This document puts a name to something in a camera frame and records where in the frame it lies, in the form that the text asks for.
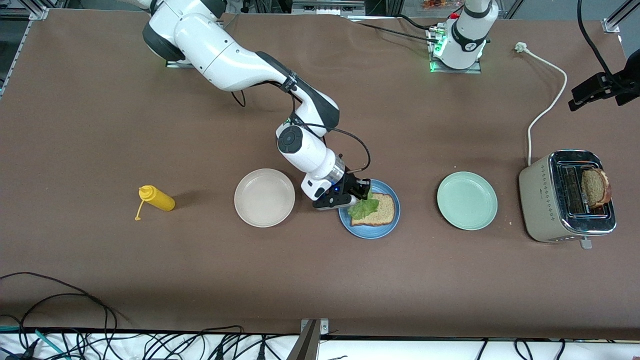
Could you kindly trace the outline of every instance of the table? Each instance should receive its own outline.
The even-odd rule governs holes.
[[[234,211],[236,184],[261,167],[298,172],[274,131],[291,99],[247,89],[247,107],[191,69],[167,69],[141,37],[144,13],[51,10],[31,29],[0,102],[0,272],[30,270],[80,286],[126,316],[130,329],[197,330],[240,323],[297,332],[329,318],[337,334],[638,338],[636,220],[640,102],[600,101],[571,113],[568,89],[600,68],[573,22],[497,21],[478,76],[430,73],[418,40],[336,16],[242,15],[227,30],[335,99],[340,128],[371,149],[364,174],[394,188],[396,230],[351,236],[334,211],[300,190],[291,216],[257,229]],[[401,20],[373,24],[419,35]],[[612,69],[618,38],[588,29]],[[567,71],[559,104],[534,128],[534,159],[563,148],[599,155],[614,186],[618,228],[581,250],[525,232],[517,176],[525,131],[562,82],[512,51],[517,41]],[[348,166],[365,161],[352,139],[328,145]],[[435,192],[451,172],[480,174],[499,200],[481,231],[449,225]],[[175,197],[163,213],[137,189]],[[3,281],[3,312],[60,291],[34,279]],[[81,299],[43,307],[26,325],[102,327]]]

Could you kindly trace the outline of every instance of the plate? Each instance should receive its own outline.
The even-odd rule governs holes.
[[[348,213],[348,207],[338,209],[338,214],[340,215],[340,221],[342,225],[347,228],[347,230],[354,234],[355,236],[363,239],[379,239],[393,230],[398,224],[398,220],[400,220],[400,201],[398,200],[398,196],[391,189],[391,187],[380,180],[371,180],[371,191],[374,193],[387,193],[394,198],[394,205],[396,206],[396,214],[394,216],[394,220],[389,225],[382,226],[369,226],[369,225],[358,225],[351,226],[351,216]]]
[[[241,219],[255,227],[270,227],[286,219],[296,202],[289,178],[272,168],[250,172],[236,188],[234,204]]]
[[[464,230],[480,230],[498,212],[498,198],[491,184],[472,172],[455,172],[440,183],[438,207],[451,225]]]

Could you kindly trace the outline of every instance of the green plate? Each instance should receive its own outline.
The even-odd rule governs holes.
[[[489,225],[498,212],[498,198],[491,184],[472,172],[455,172],[440,183],[438,207],[453,226],[480,230]]]

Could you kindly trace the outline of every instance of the toaster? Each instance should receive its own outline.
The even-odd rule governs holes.
[[[527,232],[537,241],[579,240],[591,249],[591,238],[616,228],[613,202],[590,209],[582,190],[582,171],[601,168],[597,156],[584,150],[560,150],[521,171],[520,201]]]

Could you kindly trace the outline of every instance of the toast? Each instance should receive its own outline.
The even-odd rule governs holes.
[[[587,195],[591,209],[599,208],[611,201],[611,184],[604,171],[592,168],[582,172],[582,192]]]
[[[373,199],[380,201],[378,204],[378,210],[360,220],[353,220],[353,218],[351,218],[351,226],[382,226],[389,225],[394,221],[394,218],[396,217],[396,205],[394,204],[394,198],[392,198],[391,195],[384,193],[372,193],[372,195]]]

